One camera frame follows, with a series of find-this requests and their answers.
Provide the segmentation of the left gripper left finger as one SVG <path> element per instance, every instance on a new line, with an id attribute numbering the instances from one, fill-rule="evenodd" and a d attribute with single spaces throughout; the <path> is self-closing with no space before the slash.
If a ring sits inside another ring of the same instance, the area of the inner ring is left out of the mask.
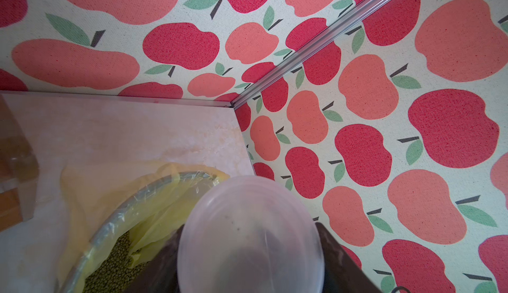
<path id="1" fill-rule="evenodd" d="M 160 252 L 124 292 L 168 293 L 181 291 L 177 277 L 177 256 L 183 228 L 184 225 L 165 242 Z"/>

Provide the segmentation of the orange wooden shelf rack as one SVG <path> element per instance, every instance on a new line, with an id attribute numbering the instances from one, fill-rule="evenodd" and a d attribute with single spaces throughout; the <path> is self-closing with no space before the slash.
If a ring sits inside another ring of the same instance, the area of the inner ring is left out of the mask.
<path id="1" fill-rule="evenodd" d="M 1 231 L 34 217 L 39 164 L 21 126 L 1 99 Z"/>

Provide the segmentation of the right aluminium frame post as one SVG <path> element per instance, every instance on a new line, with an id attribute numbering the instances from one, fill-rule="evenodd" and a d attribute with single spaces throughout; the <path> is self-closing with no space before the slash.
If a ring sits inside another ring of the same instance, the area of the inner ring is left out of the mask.
<path id="1" fill-rule="evenodd" d="M 353 29 L 354 26 L 362 22 L 365 18 L 372 15 L 382 6 L 392 0 L 363 0 L 357 4 L 351 11 L 345 13 L 336 22 L 332 23 L 326 30 L 322 31 L 310 42 L 305 44 L 300 50 L 280 63 L 274 70 L 269 72 L 253 86 L 245 90 L 230 104 L 231 108 L 237 109 L 248 100 L 259 95 L 264 89 L 278 81 L 289 71 L 299 67 L 304 61 L 321 51 L 324 47 L 332 43 L 337 37 Z"/>

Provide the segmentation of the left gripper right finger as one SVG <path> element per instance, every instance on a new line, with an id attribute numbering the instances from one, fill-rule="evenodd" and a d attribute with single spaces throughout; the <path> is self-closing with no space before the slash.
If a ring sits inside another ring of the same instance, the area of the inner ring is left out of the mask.
<path id="1" fill-rule="evenodd" d="M 315 223 L 324 255 L 325 275 L 322 292 L 381 293 L 360 267 L 320 222 Z"/>

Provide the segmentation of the grey bin with yellow bag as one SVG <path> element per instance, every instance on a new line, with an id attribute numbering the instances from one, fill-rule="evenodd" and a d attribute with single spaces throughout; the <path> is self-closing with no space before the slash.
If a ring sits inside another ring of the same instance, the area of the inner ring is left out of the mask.
<path id="1" fill-rule="evenodd" d="M 58 292 L 83 292 L 124 234 L 131 267 L 153 259 L 197 201 L 227 179 L 214 167 L 161 161 L 66 166 L 60 187 L 70 227 Z"/>

